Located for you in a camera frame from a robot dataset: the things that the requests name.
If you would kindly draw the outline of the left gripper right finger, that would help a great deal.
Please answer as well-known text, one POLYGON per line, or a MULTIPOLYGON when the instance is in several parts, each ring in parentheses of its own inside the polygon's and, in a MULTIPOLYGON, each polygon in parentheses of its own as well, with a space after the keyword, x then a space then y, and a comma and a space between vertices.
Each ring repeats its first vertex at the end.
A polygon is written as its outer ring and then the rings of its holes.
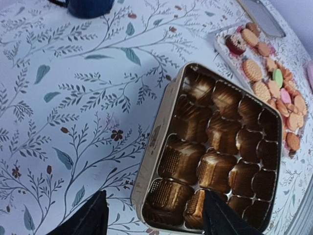
POLYGON ((231 209, 217 193, 206 190, 202 211, 206 235, 261 235, 231 209))

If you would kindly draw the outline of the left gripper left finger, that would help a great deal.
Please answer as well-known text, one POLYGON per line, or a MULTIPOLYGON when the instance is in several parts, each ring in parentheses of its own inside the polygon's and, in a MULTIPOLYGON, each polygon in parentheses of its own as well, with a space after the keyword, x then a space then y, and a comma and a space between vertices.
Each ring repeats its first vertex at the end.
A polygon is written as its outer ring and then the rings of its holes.
POLYGON ((108 218, 107 193, 99 190, 70 219, 48 235, 106 235, 108 218))

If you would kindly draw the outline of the gold cookie tin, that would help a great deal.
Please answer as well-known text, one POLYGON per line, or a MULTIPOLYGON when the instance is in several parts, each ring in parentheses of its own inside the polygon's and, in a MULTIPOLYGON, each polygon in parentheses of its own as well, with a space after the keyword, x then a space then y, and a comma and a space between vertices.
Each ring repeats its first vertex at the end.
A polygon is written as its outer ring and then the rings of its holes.
POLYGON ((282 155, 280 114, 190 62, 165 89, 131 202, 150 229, 203 234, 205 193, 260 232, 269 225, 282 155))

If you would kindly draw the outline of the metal serving tongs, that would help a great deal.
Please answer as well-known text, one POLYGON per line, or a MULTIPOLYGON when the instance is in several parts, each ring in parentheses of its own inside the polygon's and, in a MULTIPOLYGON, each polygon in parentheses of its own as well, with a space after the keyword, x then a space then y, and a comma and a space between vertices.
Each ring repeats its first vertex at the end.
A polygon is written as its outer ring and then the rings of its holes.
POLYGON ((237 0, 265 35, 274 38, 285 38, 286 33, 278 21, 260 0, 237 0))

